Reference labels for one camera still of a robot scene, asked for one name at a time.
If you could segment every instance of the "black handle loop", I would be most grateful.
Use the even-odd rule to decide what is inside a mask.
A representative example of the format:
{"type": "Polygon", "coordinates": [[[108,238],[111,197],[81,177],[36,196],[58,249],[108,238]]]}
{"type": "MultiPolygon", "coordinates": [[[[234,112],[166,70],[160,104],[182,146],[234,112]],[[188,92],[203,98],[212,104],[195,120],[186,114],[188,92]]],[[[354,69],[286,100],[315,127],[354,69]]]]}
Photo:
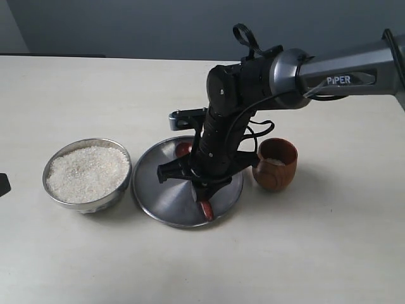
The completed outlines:
{"type": "Polygon", "coordinates": [[[232,31],[234,32],[234,36],[239,41],[239,43],[249,48],[249,56],[247,57],[247,59],[254,58],[255,53],[261,56],[265,55],[265,52],[260,49],[259,44],[252,31],[249,30],[246,25],[238,23],[233,27],[232,31]]]}

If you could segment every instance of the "brown wooden cup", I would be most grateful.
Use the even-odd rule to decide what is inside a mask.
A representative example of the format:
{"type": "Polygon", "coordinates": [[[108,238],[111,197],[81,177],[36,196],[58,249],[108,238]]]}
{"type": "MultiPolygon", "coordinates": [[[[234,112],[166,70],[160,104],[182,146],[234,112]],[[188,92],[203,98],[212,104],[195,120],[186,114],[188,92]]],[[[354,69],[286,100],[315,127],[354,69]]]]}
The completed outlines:
{"type": "Polygon", "coordinates": [[[259,146],[260,163],[252,168],[253,177],[267,190],[284,190],[296,174],[298,152],[291,142],[281,138],[270,138],[259,146]],[[267,159],[280,160],[285,164],[275,165],[267,159]]]}

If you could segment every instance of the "robotic arm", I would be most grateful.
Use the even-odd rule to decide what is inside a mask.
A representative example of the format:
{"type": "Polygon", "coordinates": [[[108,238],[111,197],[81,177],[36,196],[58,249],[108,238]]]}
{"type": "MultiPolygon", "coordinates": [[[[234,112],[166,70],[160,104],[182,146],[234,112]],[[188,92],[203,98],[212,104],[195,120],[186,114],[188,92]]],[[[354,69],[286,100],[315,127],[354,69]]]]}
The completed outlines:
{"type": "Polygon", "coordinates": [[[249,48],[249,55],[236,65],[211,69],[209,107],[169,116],[172,130],[194,129],[196,135],[190,153],[160,165],[158,178],[160,183],[192,181],[197,201],[209,200],[233,175],[259,163],[256,151],[237,151],[248,138],[255,140],[257,150],[257,137],[274,129],[265,121],[256,124],[270,127],[253,133],[248,124],[255,123],[251,117],[256,111],[300,109],[312,99],[380,94],[395,96],[405,109],[405,35],[394,37],[385,30],[380,41],[317,57],[282,46],[262,51],[243,24],[234,27],[234,36],[249,48]]]}

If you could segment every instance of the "metal bowl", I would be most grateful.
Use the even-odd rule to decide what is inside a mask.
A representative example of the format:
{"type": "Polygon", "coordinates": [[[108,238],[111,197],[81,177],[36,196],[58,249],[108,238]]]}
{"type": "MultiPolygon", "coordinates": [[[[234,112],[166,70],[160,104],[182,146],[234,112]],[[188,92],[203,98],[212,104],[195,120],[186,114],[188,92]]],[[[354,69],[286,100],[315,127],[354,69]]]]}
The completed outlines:
{"type": "Polygon", "coordinates": [[[90,138],[90,139],[83,139],[81,141],[73,142],[73,143],[67,145],[66,147],[60,149],[54,156],[52,156],[52,158],[46,164],[44,173],[42,174],[42,183],[43,183],[44,189],[48,193],[48,195],[50,197],[52,197],[52,199],[55,200],[62,207],[65,207],[67,209],[76,210],[80,213],[94,213],[94,212],[103,210],[111,205],[114,205],[115,203],[117,203],[118,201],[121,200],[125,190],[127,189],[128,185],[129,185],[131,171],[132,171],[132,164],[131,164],[130,155],[129,155],[128,151],[121,144],[118,144],[117,142],[114,142],[109,139],[90,138]],[[98,147],[104,147],[104,148],[115,148],[115,149],[120,150],[125,155],[125,157],[127,157],[127,160],[129,162],[129,169],[128,169],[127,176],[125,177],[125,180],[112,193],[108,194],[107,196],[105,196],[103,198],[97,199],[95,201],[90,201],[88,203],[67,203],[65,201],[61,201],[60,199],[56,198],[52,194],[52,192],[49,190],[49,188],[46,184],[46,179],[49,176],[51,164],[54,161],[54,159],[57,157],[60,157],[60,156],[64,156],[75,150],[82,149],[82,148],[88,148],[91,146],[98,146],[98,147]]]}

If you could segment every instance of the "stainless steel plate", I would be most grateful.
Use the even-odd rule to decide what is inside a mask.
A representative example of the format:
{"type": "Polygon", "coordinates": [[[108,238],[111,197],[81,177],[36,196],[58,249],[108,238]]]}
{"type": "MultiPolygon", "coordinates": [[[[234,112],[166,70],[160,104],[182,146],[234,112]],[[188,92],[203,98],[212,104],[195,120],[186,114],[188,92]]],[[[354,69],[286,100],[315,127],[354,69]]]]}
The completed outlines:
{"type": "MultiPolygon", "coordinates": [[[[192,136],[181,136],[159,142],[140,158],[132,176],[132,194],[140,207],[152,218],[175,227],[195,227],[209,222],[193,199],[192,185],[187,180],[169,179],[159,183],[158,165],[175,159],[180,143],[192,143],[192,136]]],[[[214,217],[220,218],[239,199],[243,186],[242,173],[232,177],[232,183],[219,190],[211,199],[214,217]]]]}

